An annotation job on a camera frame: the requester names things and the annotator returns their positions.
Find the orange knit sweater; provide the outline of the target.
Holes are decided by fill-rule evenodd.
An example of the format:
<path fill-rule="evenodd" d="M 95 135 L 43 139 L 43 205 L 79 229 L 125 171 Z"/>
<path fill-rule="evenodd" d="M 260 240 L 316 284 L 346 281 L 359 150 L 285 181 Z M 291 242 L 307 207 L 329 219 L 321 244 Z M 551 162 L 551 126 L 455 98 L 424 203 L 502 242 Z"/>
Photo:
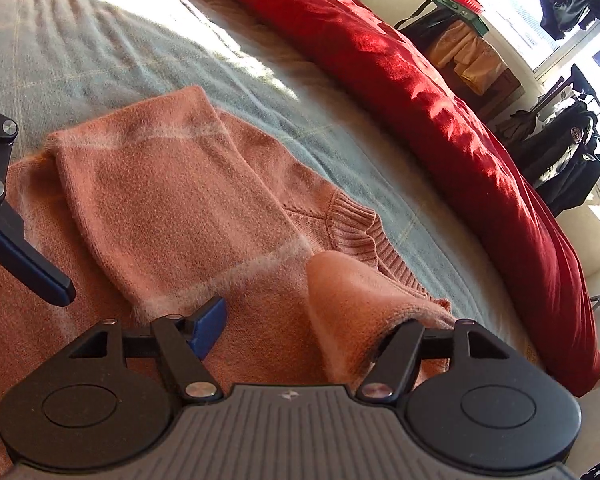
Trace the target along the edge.
<path fill-rule="evenodd" d="M 198 87 L 51 134 L 7 184 L 76 300 L 46 304 L 0 266 L 0 400 L 104 318 L 145 325 L 216 295 L 227 326 L 204 364 L 223 388 L 356 387 L 397 325 L 454 323 L 377 212 Z"/>

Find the green box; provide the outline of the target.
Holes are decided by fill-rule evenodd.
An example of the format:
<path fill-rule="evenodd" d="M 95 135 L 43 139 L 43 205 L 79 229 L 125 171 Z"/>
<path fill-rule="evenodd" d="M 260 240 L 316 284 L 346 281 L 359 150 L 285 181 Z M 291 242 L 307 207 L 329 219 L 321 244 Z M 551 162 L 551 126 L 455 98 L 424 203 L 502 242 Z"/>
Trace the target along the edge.
<path fill-rule="evenodd" d="M 458 3 L 455 0 L 430 0 L 436 6 L 440 6 L 440 8 L 445 8 L 454 13 L 458 18 L 463 20 L 473 29 L 478 36 L 483 37 L 489 32 L 489 27 L 480 15 L 473 10 L 470 10 L 464 4 Z"/>

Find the metal clothes rack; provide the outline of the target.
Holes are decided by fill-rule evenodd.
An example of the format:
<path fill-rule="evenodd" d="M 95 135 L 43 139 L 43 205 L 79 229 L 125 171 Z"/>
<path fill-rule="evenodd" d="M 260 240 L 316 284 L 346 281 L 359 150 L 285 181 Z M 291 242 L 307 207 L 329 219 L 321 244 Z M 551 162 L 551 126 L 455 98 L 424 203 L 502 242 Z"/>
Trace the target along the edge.
<path fill-rule="evenodd" d="M 530 112 L 539 115 L 546 108 L 554 108 L 553 101 L 557 100 L 560 104 L 568 99 L 572 103 L 562 108 L 556 116 L 573 110 L 570 117 L 574 119 L 579 113 L 585 128 L 583 133 L 574 139 L 578 148 L 569 162 L 562 165 L 556 177 L 550 178 L 551 181 L 556 180 L 556 184 L 550 186 L 548 194 L 550 210 L 555 214 L 570 208 L 568 200 L 572 200 L 573 197 L 580 198 L 581 192 L 576 188 L 576 184 L 590 184 L 591 187 L 586 189 L 586 192 L 590 192 L 600 180 L 600 133 L 597 129 L 600 122 L 600 99 L 577 64 L 571 65 L 567 78 L 558 78 L 556 84 L 538 99 Z"/>

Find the dark wooden cabinet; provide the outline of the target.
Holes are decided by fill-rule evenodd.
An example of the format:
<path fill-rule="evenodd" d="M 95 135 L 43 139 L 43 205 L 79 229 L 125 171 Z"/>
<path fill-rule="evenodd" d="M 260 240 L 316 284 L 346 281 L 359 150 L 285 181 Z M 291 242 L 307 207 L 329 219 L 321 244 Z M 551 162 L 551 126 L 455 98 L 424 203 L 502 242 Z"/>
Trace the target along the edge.
<path fill-rule="evenodd" d="M 483 122 L 490 122 L 524 94 L 498 51 L 461 20 L 434 40 L 426 58 Z"/>

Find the orange cloth on cabinet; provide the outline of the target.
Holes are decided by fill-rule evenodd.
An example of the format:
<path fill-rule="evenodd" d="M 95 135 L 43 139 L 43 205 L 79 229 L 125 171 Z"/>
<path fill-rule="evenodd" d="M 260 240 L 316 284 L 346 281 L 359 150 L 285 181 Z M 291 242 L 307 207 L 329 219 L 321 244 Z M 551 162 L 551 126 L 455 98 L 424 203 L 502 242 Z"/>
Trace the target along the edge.
<path fill-rule="evenodd" d="M 494 47 L 461 20 L 449 25 L 430 44 L 425 56 L 438 70 L 452 63 L 454 73 L 478 96 L 483 96 L 507 70 Z"/>

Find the red duvet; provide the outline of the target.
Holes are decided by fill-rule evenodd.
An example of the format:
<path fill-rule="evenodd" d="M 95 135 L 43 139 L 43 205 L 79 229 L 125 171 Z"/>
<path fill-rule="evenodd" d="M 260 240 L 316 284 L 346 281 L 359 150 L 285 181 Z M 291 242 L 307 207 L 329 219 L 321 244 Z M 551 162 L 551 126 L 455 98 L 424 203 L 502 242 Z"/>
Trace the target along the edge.
<path fill-rule="evenodd" d="M 403 144 L 478 238 L 550 376 L 600 379 L 578 255 L 508 151 L 410 40 L 360 0 L 236 0 L 334 78 Z"/>

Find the black hanging jacket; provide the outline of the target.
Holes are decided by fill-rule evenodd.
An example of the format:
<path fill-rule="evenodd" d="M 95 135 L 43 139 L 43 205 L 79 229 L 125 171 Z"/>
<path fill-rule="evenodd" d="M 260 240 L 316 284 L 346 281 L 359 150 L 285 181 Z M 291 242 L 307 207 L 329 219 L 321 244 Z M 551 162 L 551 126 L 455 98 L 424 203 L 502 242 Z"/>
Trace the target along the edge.
<path fill-rule="evenodd" d="M 573 110 L 568 110 L 562 116 L 556 116 L 541 129 L 535 128 L 538 115 L 530 110 L 518 110 L 495 130 L 495 136 L 509 152 L 516 167 L 527 182 L 539 194 L 543 202 L 550 209 L 550 186 L 556 184 L 551 177 L 556 177 L 560 168 L 578 148 L 574 142 L 585 128 L 582 116 L 577 113 L 576 118 L 570 117 Z M 585 202 L 590 192 L 590 184 L 576 184 L 581 192 L 580 198 L 568 200 L 569 209 L 576 208 Z"/>

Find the blue plaid bed sheet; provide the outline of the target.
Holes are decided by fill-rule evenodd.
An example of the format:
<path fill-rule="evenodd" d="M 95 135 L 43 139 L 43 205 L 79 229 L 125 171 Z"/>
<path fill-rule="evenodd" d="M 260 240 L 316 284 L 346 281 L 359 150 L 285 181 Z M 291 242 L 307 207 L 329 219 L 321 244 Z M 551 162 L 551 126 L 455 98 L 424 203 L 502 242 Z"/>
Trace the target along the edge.
<path fill-rule="evenodd" d="M 373 208 L 426 289 L 535 357 L 489 258 L 414 157 L 236 1 L 0 0 L 0 113 L 19 128 L 14 159 L 54 131 L 188 86 Z"/>

